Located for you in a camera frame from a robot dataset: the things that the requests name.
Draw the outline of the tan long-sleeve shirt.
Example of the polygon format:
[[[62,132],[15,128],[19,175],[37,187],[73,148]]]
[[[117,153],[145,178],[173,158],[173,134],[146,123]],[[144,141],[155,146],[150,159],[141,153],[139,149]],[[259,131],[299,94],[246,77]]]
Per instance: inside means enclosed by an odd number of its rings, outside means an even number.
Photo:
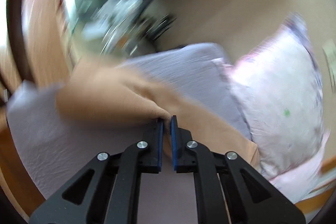
[[[81,60],[55,96],[60,115],[67,119],[118,126],[165,122],[177,116],[179,125],[211,151],[235,151],[260,170],[257,145],[198,102],[185,98],[168,85],[147,79],[135,69],[102,61]]]

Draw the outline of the right pink floral pillow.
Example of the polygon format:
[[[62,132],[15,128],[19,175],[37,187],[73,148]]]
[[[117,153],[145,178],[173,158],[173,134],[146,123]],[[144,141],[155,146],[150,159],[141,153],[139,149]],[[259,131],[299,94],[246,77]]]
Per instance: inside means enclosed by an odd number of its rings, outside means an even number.
[[[248,124],[261,174],[291,202],[317,185],[329,131],[322,78],[306,23],[289,15],[236,64],[215,59]]]

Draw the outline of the lilac bed sheet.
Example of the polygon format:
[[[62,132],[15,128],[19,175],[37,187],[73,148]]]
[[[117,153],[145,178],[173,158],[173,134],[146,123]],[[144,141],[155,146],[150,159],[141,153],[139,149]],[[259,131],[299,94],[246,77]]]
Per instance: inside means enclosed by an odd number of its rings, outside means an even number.
[[[230,85],[217,61],[226,60],[214,43],[141,56],[126,62],[173,90],[186,103],[173,114],[178,125],[211,151],[238,153],[258,164],[257,145]],[[18,155],[30,178],[46,198],[100,152],[116,154],[138,141],[145,126],[111,126],[67,121],[55,108],[59,85],[37,89],[24,82],[9,102],[7,120]],[[159,174],[144,174],[138,207],[139,223],[196,223],[197,210],[191,174],[177,174],[163,157]]]

